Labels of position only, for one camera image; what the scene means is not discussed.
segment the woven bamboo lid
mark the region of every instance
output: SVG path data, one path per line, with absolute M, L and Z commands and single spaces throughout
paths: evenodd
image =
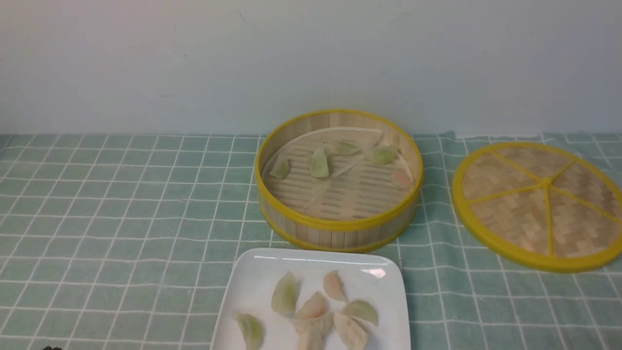
M 458 167 L 456 212 L 482 243 L 532 268 L 578 272 L 622 252 L 622 195 L 586 161 L 535 143 L 492 144 Z

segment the yellow plastic rim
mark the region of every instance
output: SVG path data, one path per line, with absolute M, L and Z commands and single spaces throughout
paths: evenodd
M 302 214 L 300 212 L 297 212 L 297 211 L 291 209 L 290 207 L 287 207 L 285 204 L 279 202 L 279 200 L 276 199 L 270 193 L 270 191 L 268 191 L 268 189 L 266 188 L 266 185 L 264 184 L 263 180 L 261 179 L 261 169 L 259 168 L 259 157 L 260 157 L 261 154 L 263 154 L 264 147 L 265 147 L 266 143 L 268 143 L 268 141 L 270 141 L 270 139 L 276 133 L 278 133 L 280 130 L 282 130 L 286 126 L 288 126 L 288 125 L 290 125 L 292 123 L 295 123 L 298 120 L 301 120 L 301 119 L 304 119 L 304 118 L 308 118 L 310 116 L 317 115 L 317 114 L 324 114 L 324 113 L 351 113 L 351 114 L 363 115 L 363 116 L 366 116 L 368 118 L 372 118 L 372 119 L 378 120 L 378 121 L 380 121 L 382 123 L 385 123 L 385 124 L 389 125 L 391 128 L 393 128 L 398 133 L 400 133 L 403 137 L 406 138 L 406 140 L 411 145 L 412 149 L 415 150 L 415 152 L 417 154 L 417 158 L 419 160 L 419 164 L 421 164 L 421 167 L 419 168 L 419 174 L 413 174 L 413 177 L 416 177 L 416 180 L 415 180 L 415 184 L 414 184 L 412 190 L 410 191 L 410 193 L 408 193 L 408 196 L 406 196 L 406 198 L 404 198 L 404 200 L 402 200 L 397 206 L 395 206 L 392 209 L 387 210 L 386 212 L 383 212 L 381 214 L 374 215 L 374 216 L 367 217 L 365 219 L 360 219 L 360 220 L 343 220 L 343 221 L 325 220 L 325 219 L 318 219 L 316 217 L 311 217 L 311 216 Z M 421 153 L 419 152 L 419 149 L 417 148 L 417 145 L 412 140 L 412 138 L 404 130 L 402 130 L 400 127 L 398 127 L 394 123 L 391 123 L 390 121 L 388 121 L 388 120 L 386 120 L 384 118 L 381 118 L 380 116 L 377 116 L 377 115 L 374 115 L 374 114 L 371 114 L 371 113 L 367 113 L 367 112 L 364 112 L 364 111 L 348 110 L 348 109 L 333 109 L 333 110 L 321 110 L 321 111 L 315 111 L 315 112 L 303 114 L 303 115 L 297 116 L 297 117 L 295 117 L 295 118 L 293 118 L 293 119 L 291 119 L 291 120 L 281 124 L 281 126 L 276 128 L 272 133 L 270 133 L 267 136 L 267 138 L 264 140 L 264 142 L 262 143 L 261 147 L 259 148 L 258 155 L 255 158 L 254 173 L 255 173 L 255 175 L 254 175 L 255 176 L 255 181 L 257 182 L 257 191 L 258 191 L 258 193 L 264 198 L 264 200 L 268 204 L 270 204 L 270 206 L 272 208 L 274 208 L 278 213 L 280 213 L 283 216 L 289 218 L 290 220 L 293 220 L 294 222 L 296 222 L 298 224 L 305 225 L 307 227 L 313 227 L 313 228 L 319 229 L 319 230 L 327 230 L 327 231 L 356 231 L 356 230 L 366 230 L 366 229 L 375 227 L 377 225 L 383 224 L 383 223 L 393 219 L 394 217 L 398 216 L 411 202 L 416 200 L 417 193 L 419 193 L 419 189 L 421 188 L 421 184 L 422 184 L 422 181 L 423 181 L 423 159 L 421 158 Z
M 570 154 L 568 152 L 562 151 L 561 149 L 557 149 L 555 147 L 547 146 L 539 143 L 527 143 L 527 142 L 508 142 L 508 143 L 496 143 L 486 146 L 484 148 L 480 148 L 471 154 L 469 154 L 458 166 L 456 172 L 453 177 L 452 183 L 452 201 L 454 208 L 456 210 L 456 214 L 460 220 L 464 223 L 465 227 L 477 238 L 483 245 L 490 248 L 492 251 L 501 255 L 508 260 L 512 260 L 521 265 L 525 265 L 527 267 L 536 268 L 538 270 L 545 270 L 551 272 L 562 272 L 562 273 L 574 273 L 574 272 L 582 272 L 587 270 L 593 270 L 595 268 L 601 267 L 608 262 L 612 261 L 615 257 L 617 257 L 622 252 L 622 234 L 607 248 L 602 251 L 587 255 L 585 257 L 578 258 L 560 258 L 549 255 L 541 255 L 534 252 L 530 252 L 523 248 L 519 248 L 498 235 L 490 232 L 481 222 L 480 220 L 473 214 L 470 209 L 469 201 L 465 199 L 464 190 L 462 188 L 462 179 L 465 175 L 466 170 L 471 166 L 471 164 L 477 160 L 480 156 L 486 153 L 494 153 L 497 149 L 508 148 L 508 147 L 523 147 L 523 148 L 536 148 L 544 151 L 548 151 L 551 153 L 561 154 L 562 156 L 571 160 L 570 164 L 564 167 L 561 171 L 557 173 L 554 177 L 550 178 L 539 178 L 533 174 L 531 174 L 526 169 L 514 164 L 513 162 L 501 157 L 503 161 L 506 161 L 509 165 L 517 169 L 518 171 L 522 171 L 527 174 L 529 177 L 535 179 L 538 182 L 536 186 L 529 186 L 524 188 L 515 189 L 507 192 L 500 192 L 499 194 L 487 196 L 482 198 L 482 200 L 489 199 L 489 197 L 498 197 L 504 196 L 516 192 L 528 191 L 530 189 L 535 188 L 543 188 L 543 189 L 552 189 L 555 190 L 562 195 L 572 196 L 569 193 L 565 193 L 565 191 L 559 190 L 556 187 L 552 186 L 550 183 L 554 180 L 559 174 L 561 174 L 564 170 L 566 170 L 571 164 L 580 164 L 590 170 L 599 180 L 603 181 L 603 183 L 607 186 L 609 190 L 612 191 L 618 203 L 622 207 L 622 193 L 618 189 L 613 181 L 611 181 L 605 174 L 603 174 L 596 167 L 591 165 L 590 163 L 584 161 L 583 159 Z M 547 230 L 549 234 L 549 249 L 551 249 L 552 244 L 552 225 L 550 222 L 551 217 L 551 209 L 549 204 L 549 196 L 548 191 L 543 191 L 547 206 Z M 596 210 L 601 214 L 606 214 L 602 210 L 595 208 L 591 204 L 580 200 L 573 196 L 573 199 L 577 200 L 579 203 L 589 207 L 592 210 Z

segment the white dumpling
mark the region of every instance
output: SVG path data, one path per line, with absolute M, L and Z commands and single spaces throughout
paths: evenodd
M 324 337 L 314 329 L 302 333 L 298 338 L 297 350 L 322 350 Z
M 348 350 L 363 350 L 367 344 L 367 332 L 350 316 L 335 313 L 333 317 L 339 338 Z
M 324 337 L 331 329 L 333 329 L 333 313 L 325 313 L 320 317 L 310 318 L 310 319 L 298 319 L 293 318 L 289 320 L 296 333 L 299 335 L 303 335 L 310 330 L 316 331 Z

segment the white wall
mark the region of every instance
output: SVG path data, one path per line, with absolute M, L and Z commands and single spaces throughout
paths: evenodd
M 3 0 L 0 133 L 622 131 L 621 0 Z

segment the green checkered tablecloth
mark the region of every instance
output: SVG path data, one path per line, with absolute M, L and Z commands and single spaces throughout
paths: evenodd
M 622 260 L 577 275 L 513 264 L 456 218 L 467 152 L 516 138 L 414 135 L 417 215 L 375 254 L 406 283 L 413 349 L 622 348 Z M 619 182 L 621 135 L 543 134 Z M 292 248 L 263 221 L 260 136 L 0 136 L 0 349 L 208 349 L 233 262 Z

